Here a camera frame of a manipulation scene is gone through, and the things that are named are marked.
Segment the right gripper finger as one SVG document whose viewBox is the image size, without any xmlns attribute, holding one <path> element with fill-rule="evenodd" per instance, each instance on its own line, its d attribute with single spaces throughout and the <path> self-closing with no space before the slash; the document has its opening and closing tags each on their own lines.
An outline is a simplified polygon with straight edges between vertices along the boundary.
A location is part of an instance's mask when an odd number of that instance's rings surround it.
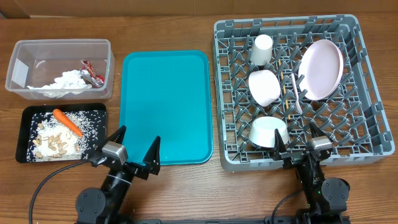
<svg viewBox="0 0 398 224">
<path fill-rule="evenodd" d="M 314 122 L 310 121 L 308 125 L 312 138 L 317 138 L 325 135 L 325 133 Z"/>
<path fill-rule="evenodd" d="M 283 142 L 279 130 L 275 129 L 274 133 L 275 133 L 274 152 L 287 152 L 285 143 Z"/>
</svg>

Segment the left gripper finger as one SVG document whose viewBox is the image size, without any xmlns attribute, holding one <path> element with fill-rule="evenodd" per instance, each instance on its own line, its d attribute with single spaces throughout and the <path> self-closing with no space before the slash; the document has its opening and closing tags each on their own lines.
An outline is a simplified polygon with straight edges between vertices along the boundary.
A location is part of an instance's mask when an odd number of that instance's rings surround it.
<svg viewBox="0 0 398 224">
<path fill-rule="evenodd" d="M 108 142 L 115 142 L 118 144 L 122 144 L 125 133 L 126 133 L 126 127 L 125 127 L 125 125 L 122 125 L 115 133 L 113 133 L 112 135 L 110 135 L 105 140 L 103 140 L 99 143 L 99 151 L 102 151 L 102 148 Z"/>
<path fill-rule="evenodd" d="M 160 171 L 160 136 L 156 136 L 147 151 L 143 163 L 144 170 L 148 173 L 158 175 Z"/>
</svg>

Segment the white bowl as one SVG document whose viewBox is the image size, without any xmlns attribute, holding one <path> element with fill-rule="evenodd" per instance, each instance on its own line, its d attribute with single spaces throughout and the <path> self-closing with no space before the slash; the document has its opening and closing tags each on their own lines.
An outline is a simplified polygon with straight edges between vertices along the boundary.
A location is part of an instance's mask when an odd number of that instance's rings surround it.
<svg viewBox="0 0 398 224">
<path fill-rule="evenodd" d="M 249 140 L 261 147 L 274 147 L 275 130 L 278 130 L 283 143 L 289 141 L 287 125 L 279 118 L 264 116 L 256 118 L 249 131 Z"/>
</svg>

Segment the white plastic fork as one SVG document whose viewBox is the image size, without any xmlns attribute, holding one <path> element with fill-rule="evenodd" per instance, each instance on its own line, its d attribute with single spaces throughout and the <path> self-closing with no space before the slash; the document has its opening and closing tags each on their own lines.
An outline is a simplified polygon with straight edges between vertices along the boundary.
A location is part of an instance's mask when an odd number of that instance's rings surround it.
<svg viewBox="0 0 398 224">
<path fill-rule="evenodd" d="M 294 90 L 294 94 L 295 94 L 295 107 L 297 109 L 297 112 L 302 115 L 303 111 L 301 109 L 300 106 L 300 102 L 299 102 L 299 94 L 298 94 L 298 89 L 297 89 L 297 84 L 296 84 L 296 80 L 295 80 L 295 75 L 293 73 L 290 74 L 290 78 L 292 80 L 292 86 L 293 86 L 293 90 Z"/>
</svg>

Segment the orange carrot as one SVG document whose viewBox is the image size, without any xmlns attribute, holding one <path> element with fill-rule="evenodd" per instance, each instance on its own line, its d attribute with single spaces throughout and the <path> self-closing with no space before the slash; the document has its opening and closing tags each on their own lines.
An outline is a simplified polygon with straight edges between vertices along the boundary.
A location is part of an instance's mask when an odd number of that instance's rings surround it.
<svg viewBox="0 0 398 224">
<path fill-rule="evenodd" d="M 77 125 L 75 125 L 75 123 L 72 122 L 64 112 L 62 112 L 59 109 L 54 109 L 53 116 L 64 126 L 66 126 L 69 130 L 75 133 L 78 137 L 80 138 L 83 137 L 83 133 L 80 130 L 80 128 Z"/>
</svg>

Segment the large white plate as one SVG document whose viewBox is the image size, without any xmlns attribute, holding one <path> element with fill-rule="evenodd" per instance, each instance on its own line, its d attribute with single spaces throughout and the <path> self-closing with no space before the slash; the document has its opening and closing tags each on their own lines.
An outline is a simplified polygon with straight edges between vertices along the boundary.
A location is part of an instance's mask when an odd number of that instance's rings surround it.
<svg viewBox="0 0 398 224">
<path fill-rule="evenodd" d="M 341 50 L 330 40 L 314 42 L 304 53 L 298 70 L 298 84 L 309 100 L 322 100 L 338 87 L 343 74 Z"/>
</svg>

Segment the peanuts and rice leftovers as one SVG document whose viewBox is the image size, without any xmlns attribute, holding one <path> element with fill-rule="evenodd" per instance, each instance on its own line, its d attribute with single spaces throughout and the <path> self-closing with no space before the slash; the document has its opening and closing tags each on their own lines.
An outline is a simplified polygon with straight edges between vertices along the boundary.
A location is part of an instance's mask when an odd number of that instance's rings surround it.
<svg viewBox="0 0 398 224">
<path fill-rule="evenodd" d="M 27 162 L 67 161 L 88 158 L 106 134 L 105 110 L 70 111 L 66 117 L 83 133 L 77 136 L 51 112 L 32 116 Z"/>
</svg>

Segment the red snack wrapper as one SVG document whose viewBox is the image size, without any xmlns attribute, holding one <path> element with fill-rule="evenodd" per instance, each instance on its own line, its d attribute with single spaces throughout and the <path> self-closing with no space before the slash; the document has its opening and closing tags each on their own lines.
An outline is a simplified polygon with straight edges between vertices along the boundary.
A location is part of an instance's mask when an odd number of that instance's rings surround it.
<svg viewBox="0 0 398 224">
<path fill-rule="evenodd" d="M 105 81 L 104 77 L 96 74 L 89 61 L 81 60 L 81 63 L 83 64 L 83 68 L 80 70 L 82 77 L 96 88 L 102 87 Z"/>
</svg>

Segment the white napkin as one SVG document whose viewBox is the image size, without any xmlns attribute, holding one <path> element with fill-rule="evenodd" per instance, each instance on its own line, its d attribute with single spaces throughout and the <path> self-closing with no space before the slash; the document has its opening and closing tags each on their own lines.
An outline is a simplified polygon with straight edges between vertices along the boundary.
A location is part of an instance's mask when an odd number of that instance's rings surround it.
<svg viewBox="0 0 398 224">
<path fill-rule="evenodd" d="M 44 96 L 49 98 L 61 98 L 69 93 L 78 95 L 82 93 L 81 89 L 90 89 L 92 84 L 87 84 L 83 78 L 86 72 L 80 70 L 71 70 L 63 72 L 61 77 L 54 79 L 54 82 L 42 87 L 28 86 L 30 90 L 45 90 L 40 91 Z"/>
</svg>

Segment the wooden chopstick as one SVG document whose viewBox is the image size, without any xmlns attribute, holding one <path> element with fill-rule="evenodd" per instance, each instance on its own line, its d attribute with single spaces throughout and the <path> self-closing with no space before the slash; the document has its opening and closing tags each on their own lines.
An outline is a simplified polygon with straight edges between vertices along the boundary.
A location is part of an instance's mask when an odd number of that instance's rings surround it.
<svg viewBox="0 0 398 224">
<path fill-rule="evenodd" d="M 282 69 L 282 70 L 281 70 L 281 73 L 280 73 L 280 77 L 281 77 L 281 80 L 283 81 L 283 79 L 284 79 L 284 73 L 283 73 L 282 63 L 281 63 L 280 59 L 278 60 L 278 63 L 279 63 L 279 67 Z M 283 94 L 286 94 L 285 85 L 283 85 Z M 289 108 L 289 103 L 288 103 L 288 100 L 285 99 L 285 110 L 287 111 L 288 108 Z M 287 121 L 291 121 L 290 115 L 287 116 Z"/>
</svg>

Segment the white paper cup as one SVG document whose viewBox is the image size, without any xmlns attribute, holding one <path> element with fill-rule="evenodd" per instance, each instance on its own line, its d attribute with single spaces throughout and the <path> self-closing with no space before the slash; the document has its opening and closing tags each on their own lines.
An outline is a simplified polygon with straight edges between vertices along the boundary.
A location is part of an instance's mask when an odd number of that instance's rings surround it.
<svg viewBox="0 0 398 224">
<path fill-rule="evenodd" d="M 273 40 L 266 34 L 261 34 L 254 39 L 250 61 L 255 65 L 263 66 L 271 61 Z"/>
</svg>

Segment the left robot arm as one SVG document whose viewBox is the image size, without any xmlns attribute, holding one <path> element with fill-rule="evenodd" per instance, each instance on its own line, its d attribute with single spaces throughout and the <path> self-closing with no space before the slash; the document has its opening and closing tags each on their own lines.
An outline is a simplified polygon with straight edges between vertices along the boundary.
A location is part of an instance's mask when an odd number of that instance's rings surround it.
<svg viewBox="0 0 398 224">
<path fill-rule="evenodd" d="M 133 178 L 148 179 L 160 171 L 160 136 L 156 136 L 140 165 L 129 162 L 123 146 L 126 127 L 121 126 L 114 134 L 102 140 L 88 161 L 93 167 L 109 168 L 100 188 L 87 188 L 76 199 L 77 223 L 132 223 L 129 215 L 121 214 L 120 208 Z"/>
</svg>

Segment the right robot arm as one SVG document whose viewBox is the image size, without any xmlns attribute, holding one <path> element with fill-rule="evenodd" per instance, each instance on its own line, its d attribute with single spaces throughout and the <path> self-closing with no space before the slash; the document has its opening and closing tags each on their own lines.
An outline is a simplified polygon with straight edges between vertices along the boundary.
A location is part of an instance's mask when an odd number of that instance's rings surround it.
<svg viewBox="0 0 398 224">
<path fill-rule="evenodd" d="M 309 123 L 309 128 L 312 138 L 306 143 L 305 149 L 299 152 L 288 152 L 279 131 L 274 131 L 275 143 L 271 156 L 275 160 L 282 160 L 284 169 L 296 170 L 302 189 L 282 199 L 275 206 L 272 215 L 264 221 L 278 222 L 278 208 L 286 200 L 303 192 L 308 208 L 297 210 L 294 216 L 280 217 L 284 223 L 350 224 L 349 216 L 343 215 L 347 210 L 349 183 L 341 178 L 325 178 L 320 165 L 322 160 L 331 156 L 333 141 L 315 123 Z"/>
</svg>

